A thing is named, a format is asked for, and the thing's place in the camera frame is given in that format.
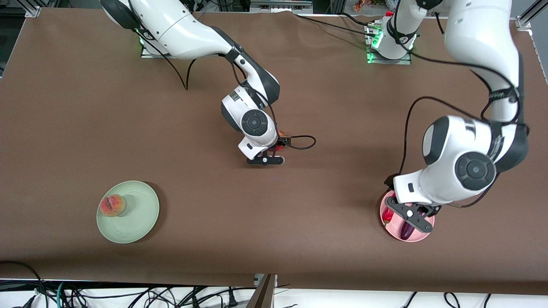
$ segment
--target red pepper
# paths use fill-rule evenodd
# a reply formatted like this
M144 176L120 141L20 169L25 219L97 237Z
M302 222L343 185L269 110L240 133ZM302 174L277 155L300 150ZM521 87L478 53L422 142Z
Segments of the red pepper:
M390 208L386 208L383 212L383 222L385 227L392 220L392 216L394 216L394 211Z

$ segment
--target pink plate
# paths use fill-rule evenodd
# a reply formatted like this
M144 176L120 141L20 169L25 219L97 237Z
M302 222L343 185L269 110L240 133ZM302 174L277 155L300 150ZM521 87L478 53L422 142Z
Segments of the pink plate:
M381 202L381 205L380 205L379 218L380 218L380 221L381 221L382 224L384 224L384 222L383 222L383 212L384 212L385 209L387 209L387 207L385 205L385 201L386 201L386 198L388 198L390 196L395 197L396 193L393 190L387 192L384 195L383 201ZM434 216L427 217L426 221L428 221L432 226L434 226ZM411 233L411 236L408 239L402 239L399 235L401 233L401 229L403 227L404 222L405 222L405 220L403 220L403 218L401 218L398 214L394 213L394 216L392 217L392 220L388 224L386 224L385 229L388 231L388 233L390 233L390 235L397 238L398 240L404 241L404 242L409 242L409 243L421 241L422 239L425 239L430 234L430 233L422 233L419 230L415 229L415 230L413 230L413 233Z

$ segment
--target teal cable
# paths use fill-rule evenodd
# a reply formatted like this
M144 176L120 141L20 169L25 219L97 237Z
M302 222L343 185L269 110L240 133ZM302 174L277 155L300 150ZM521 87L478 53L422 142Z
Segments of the teal cable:
M65 284L65 282L61 282L59 284L59 288L57 288L57 308L61 308L61 290L63 288L63 284Z

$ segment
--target plate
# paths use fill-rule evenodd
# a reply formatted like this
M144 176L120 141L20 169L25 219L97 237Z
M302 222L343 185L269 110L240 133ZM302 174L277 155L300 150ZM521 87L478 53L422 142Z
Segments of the plate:
M138 241L158 220L160 202L156 192L146 183L127 181L111 188L101 200L114 194L125 199L125 210L119 216L106 217L97 207L99 231L107 240L118 244Z
M379 218L380 218L380 221L381 221L382 224L384 224L384 222L383 222L383 212L387 208L387 206L385 205L385 201L386 201L386 198L388 198L390 196L395 197L396 193L394 193L393 190L387 192L384 195L383 201L380 204ZM428 221L432 226L434 226L434 216L427 217L427 218L425 218L425 220ZM415 229L415 230L413 230L413 233L411 233L411 236L408 239L402 239L400 234L401 234L404 222L405 222L405 220L403 220L403 218L401 218L398 214L394 213L394 216L392 216L392 220L390 220L390 222L388 224L386 224L386 226L384 228L388 231L388 233L390 233L391 236L397 238L400 241L408 242L408 243L422 241L423 239L425 239L430 234L430 233L422 233L419 230Z

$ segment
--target white floor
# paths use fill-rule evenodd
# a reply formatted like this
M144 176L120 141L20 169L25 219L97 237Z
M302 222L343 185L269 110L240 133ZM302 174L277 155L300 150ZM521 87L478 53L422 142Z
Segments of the white floor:
M225 290L226 287L210 287L201 292L198 298ZM144 291L144 288L135 289L90 289L83 294L91 296L108 296L129 294ZM182 299L192 288L172 289L175 299ZM253 290L235 291L236 300L243 302L240 307L245 307L245 301L251 298ZM285 308L297 304L296 308L401 308L407 302L411 292L388 291L345 291L345 290L312 290L312 289L277 289L274 300L274 308ZM0 292L0 308L12 308L23 306L34 295L33 291ZM456 293L460 307L482 308L486 294ZM128 296L113 299L88 299L88 308L127 308L136 296ZM135 308L145 306L147 296L142 297ZM225 305L228 303L228 294L224 296ZM214 297L200 305L201 308L219 308L220 298ZM44 296L35 298L32 308L45 307ZM50 307L55 308L56 303L50 300ZM449 306L443 299L443 293L419 292L409 308L438 308ZM487 308L548 308L548 296L538 295L503 295L493 294L487 304ZM150 308L168 308L161 301L155 301Z

